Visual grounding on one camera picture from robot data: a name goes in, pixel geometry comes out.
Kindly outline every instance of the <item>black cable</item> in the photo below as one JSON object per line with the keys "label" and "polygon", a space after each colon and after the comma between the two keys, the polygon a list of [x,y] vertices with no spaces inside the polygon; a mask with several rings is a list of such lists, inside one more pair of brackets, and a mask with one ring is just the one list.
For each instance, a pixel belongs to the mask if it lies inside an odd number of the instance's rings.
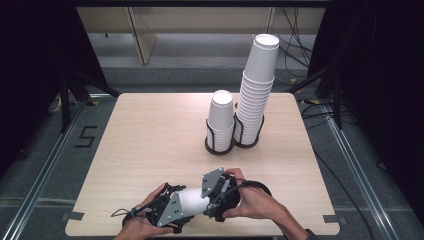
{"label": "black cable", "polygon": [[300,116],[303,116],[303,114],[305,114],[305,112],[310,109],[311,107],[316,107],[316,106],[323,106],[323,105],[331,105],[332,103],[319,103],[319,104],[312,104],[307,106],[305,109],[303,109],[303,111],[300,113]]}
{"label": "black cable", "polygon": [[359,208],[358,204],[355,202],[355,200],[353,199],[352,195],[350,195],[349,191],[346,189],[346,187],[343,185],[343,183],[341,182],[340,178],[337,177],[336,173],[330,168],[330,166],[321,158],[321,156],[318,154],[318,152],[315,150],[315,148],[313,148],[313,151],[315,153],[315,155],[317,156],[317,158],[321,161],[321,163],[328,169],[328,171],[331,173],[331,175],[333,175],[334,179],[337,181],[337,183],[340,185],[340,187],[343,189],[343,191],[345,192],[345,194],[347,195],[347,197],[350,199],[350,201],[352,202],[353,206],[355,207],[355,209],[358,211],[359,215],[361,216],[362,220],[365,223],[365,226],[367,227],[368,233],[370,234],[370,237],[372,240],[374,240],[374,234],[372,233],[371,230],[371,226],[368,223],[368,220],[365,218],[364,213],[361,211],[361,209]]}
{"label": "black cable", "polygon": [[305,46],[300,46],[300,45],[295,45],[295,44],[293,44],[293,43],[289,43],[289,42],[287,42],[286,40],[284,40],[284,38],[283,37],[281,37],[281,35],[280,34],[278,34],[278,38],[280,38],[280,40],[282,41],[282,42],[284,42],[284,43],[286,43],[286,44],[290,44],[290,46],[292,46],[292,47],[295,47],[295,48],[303,48],[303,49],[305,49],[305,51],[308,51],[308,52],[312,52],[312,50],[311,49],[309,49],[309,48],[307,48],[307,47],[305,47]]}
{"label": "black cable", "polygon": [[295,16],[295,22],[294,22],[294,25],[292,25],[292,22],[290,21],[290,19],[289,19],[289,17],[288,17],[288,15],[287,15],[287,13],[286,13],[286,11],[285,11],[285,9],[284,9],[284,7],[282,8],[282,10],[283,10],[283,13],[284,13],[284,16],[286,17],[286,19],[287,19],[287,22],[289,23],[289,26],[290,26],[290,29],[291,29],[291,31],[292,31],[292,36],[290,37],[290,41],[289,41],[289,46],[290,45],[292,45],[291,44],[291,39],[294,37],[294,39],[297,41],[297,43],[299,44],[299,46],[300,46],[300,49],[301,49],[301,53],[302,53],[302,55],[303,55],[303,57],[305,58],[305,61],[307,62],[306,63],[306,65],[308,65],[309,66],[309,62],[308,62],[308,60],[309,60],[309,55],[306,53],[306,51],[305,51],[305,47],[303,46],[303,44],[302,44],[302,42],[300,41],[300,37],[299,37],[299,27],[297,26],[297,16],[298,16],[298,12],[299,12],[299,8],[295,8],[294,10],[295,10],[295,14],[294,14],[294,16]]}
{"label": "black cable", "polygon": [[[294,74],[294,73],[292,73],[290,70],[289,70],[289,68],[287,67],[287,53],[289,52],[289,47],[290,47],[290,44],[289,45],[287,45],[287,48],[285,49],[285,50],[283,50],[283,52],[285,53],[284,54],[284,66],[286,67],[286,70],[287,70],[287,72],[289,72],[290,73],[290,75],[292,75],[292,76],[296,76],[296,77],[305,77],[306,78],[306,76],[299,76],[299,75],[296,75],[296,74]],[[308,67],[307,65],[305,65],[303,62],[301,62],[299,59],[297,59],[296,57],[294,57],[293,58],[294,60],[296,60],[297,62],[299,62],[299,63],[301,63],[302,65],[304,65],[305,67]]]}
{"label": "black cable", "polygon": [[[296,38],[297,42],[299,43],[300,46],[303,46],[302,42],[300,41],[299,26],[297,25],[298,14],[299,14],[299,8],[296,7],[295,10],[294,10],[294,29],[295,29],[295,34],[297,36],[297,38]],[[301,48],[301,52],[302,52],[303,58],[305,59],[307,65],[309,66],[309,62],[310,62],[309,55],[306,53],[304,48]]]}
{"label": "black cable", "polygon": [[328,121],[328,119],[325,119],[325,121],[318,123],[318,124],[315,124],[315,125],[312,125],[312,126],[309,126],[309,127],[306,127],[306,129],[311,129],[311,128],[314,128],[314,127],[321,126],[322,124],[326,123],[327,121]]}
{"label": "black cable", "polygon": [[286,49],[284,49],[283,47],[278,47],[285,55],[288,55],[291,59],[295,60],[296,62],[302,64],[304,67],[308,67],[308,65],[306,65],[306,63],[300,61],[297,57],[295,57],[293,54],[291,54],[290,52],[288,52]]}

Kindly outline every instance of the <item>finger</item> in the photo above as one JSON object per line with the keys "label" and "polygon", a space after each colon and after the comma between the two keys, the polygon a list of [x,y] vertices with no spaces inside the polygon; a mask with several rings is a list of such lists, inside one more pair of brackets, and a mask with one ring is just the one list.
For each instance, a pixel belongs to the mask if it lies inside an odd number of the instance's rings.
{"label": "finger", "polygon": [[224,173],[232,174],[237,179],[245,179],[240,168],[229,168]]}
{"label": "finger", "polygon": [[227,211],[222,213],[223,218],[235,218],[240,216],[241,216],[240,208],[228,209]]}
{"label": "finger", "polygon": [[154,190],[153,192],[151,192],[146,199],[144,199],[143,202],[141,202],[140,204],[138,204],[139,207],[143,207],[144,205],[146,205],[147,203],[151,202],[153,199],[155,199],[155,197],[162,191],[162,189],[165,187],[165,184],[161,184],[156,190]]}
{"label": "finger", "polygon": [[160,228],[160,229],[161,229],[161,233],[160,233],[161,235],[174,232],[174,229],[170,228],[170,227],[163,227],[163,228]]}

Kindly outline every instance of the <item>aluminum rail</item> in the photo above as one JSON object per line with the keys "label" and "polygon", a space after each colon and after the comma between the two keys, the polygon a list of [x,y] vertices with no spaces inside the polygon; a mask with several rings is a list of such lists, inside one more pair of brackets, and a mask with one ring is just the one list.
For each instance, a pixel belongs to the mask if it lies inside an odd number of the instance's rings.
{"label": "aluminum rail", "polygon": [[58,162],[58,159],[63,152],[63,149],[66,146],[72,129],[86,104],[87,102],[82,101],[78,102],[75,106],[75,110],[71,116],[71,122],[69,123],[68,128],[59,134],[59,137],[52,151],[50,152],[50,155],[47,157],[47,160],[40,170],[40,173],[34,181],[30,191],[23,200],[15,217],[11,221],[5,235],[3,236],[3,240],[18,239],[21,235],[29,217],[31,216],[32,211],[35,208],[35,205],[37,204],[38,198],[44,190],[44,187],[46,186],[47,181],[50,178],[50,175],[53,172],[54,167],[56,166],[56,163]]}
{"label": "aluminum rail", "polygon": [[[332,109],[327,105],[323,105],[322,111],[331,112]],[[338,128],[337,124],[332,118],[328,120],[328,124],[330,126],[331,131],[333,132],[334,137],[336,138],[337,143],[339,144],[340,149],[343,152],[346,162],[349,165],[349,168],[356,180],[356,183],[358,184],[359,189],[361,190],[362,195],[364,196],[365,202],[367,203],[384,239],[400,239],[389,215],[387,214],[381,201],[378,199],[377,194],[375,193],[370,181],[368,180],[364,170],[361,167],[361,164],[359,163],[358,159],[355,156],[355,153],[350,147],[350,144],[343,130]]]}

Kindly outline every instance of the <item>floor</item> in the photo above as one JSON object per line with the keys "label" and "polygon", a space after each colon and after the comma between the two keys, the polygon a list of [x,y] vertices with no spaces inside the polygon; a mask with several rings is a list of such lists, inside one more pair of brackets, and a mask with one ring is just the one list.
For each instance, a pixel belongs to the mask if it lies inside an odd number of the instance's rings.
{"label": "floor", "polygon": [[[131,35],[109,34],[106,37],[105,34],[90,34],[89,37],[110,86],[122,92],[130,92],[150,90],[141,89],[138,85],[141,84],[138,81],[147,81],[142,84],[154,81],[139,79],[138,76],[143,74],[143,71],[165,69],[165,79],[176,74],[175,68],[189,69],[187,73],[197,72],[197,76],[215,74],[224,80],[228,77],[225,74],[230,72],[235,72],[235,76],[238,76],[237,71],[245,66],[254,36],[161,34],[158,35],[147,65],[139,63]],[[290,38],[287,35],[281,37],[286,40]],[[302,36],[301,40],[305,47],[313,48],[314,36]],[[301,61],[307,61],[295,47],[290,47],[289,50]],[[275,91],[288,89],[292,81],[302,81],[306,72],[306,67],[280,52],[277,59],[278,84]],[[183,81],[184,77],[192,76],[175,76],[180,81]],[[315,87],[316,84],[312,84],[296,93],[295,97],[299,100],[299,110],[305,110],[304,124],[312,146],[319,153],[317,160],[341,225],[340,234],[320,236],[320,239],[424,239],[422,225],[396,184],[387,172],[377,166],[379,157],[362,134],[355,118],[349,115],[348,104],[343,106],[344,128],[339,131],[332,126],[331,117],[322,114],[331,111],[327,109],[328,105],[315,106],[300,101],[315,100]],[[89,91],[93,94],[100,93],[97,89]],[[74,123],[75,130],[70,132],[68,139],[64,141],[63,149],[58,152],[51,150],[57,149],[58,139],[63,136],[59,134],[60,112],[52,111],[51,117],[42,123],[26,149],[29,157],[17,159],[0,180],[1,235],[7,233],[7,226],[14,223],[14,220],[20,220],[19,225],[22,228],[18,228],[16,233],[19,239],[69,238],[64,232],[67,214],[72,211],[90,167],[89,158],[94,156],[98,142],[95,141],[92,148],[76,149],[74,146],[83,141],[79,137],[81,130],[86,126],[96,126],[85,130],[91,131],[96,139],[101,139],[108,116],[113,110],[114,100],[105,97],[99,102],[101,104],[98,106],[81,106],[79,103],[73,106],[73,113],[79,113],[76,116],[78,121]],[[52,109],[56,105],[57,102],[52,103]],[[343,151],[341,146],[347,146],[347,151]],[[33,183],[39,179],[39,173],[46,165],[50,165],[51,170],[46,172],[44,185],[37,192]],[[38,195],[29,196],[28,193],[32,192],[37,192]],[[17,219],[20,207],[30,200],[34,203],[32,208],[28,209],[30,214],[24,219]]]}

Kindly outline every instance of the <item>stack of paper cups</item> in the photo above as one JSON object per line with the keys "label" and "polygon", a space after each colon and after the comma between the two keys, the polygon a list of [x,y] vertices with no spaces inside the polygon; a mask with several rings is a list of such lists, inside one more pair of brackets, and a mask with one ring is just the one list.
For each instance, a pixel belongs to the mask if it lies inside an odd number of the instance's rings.
{"label": "stack of paper cups", "polygon": [[274,82],[279,40],[269,34],[257,35],[240,87],[234,139],[242,145],[255,143],[262,126],[266,103]]}
{"label": "stack of paper cups", "polygon": [[231,147],[234,130],[233,97],[218,90],[213,94],[207,123],[207,145],[214,152],[225,152]]}

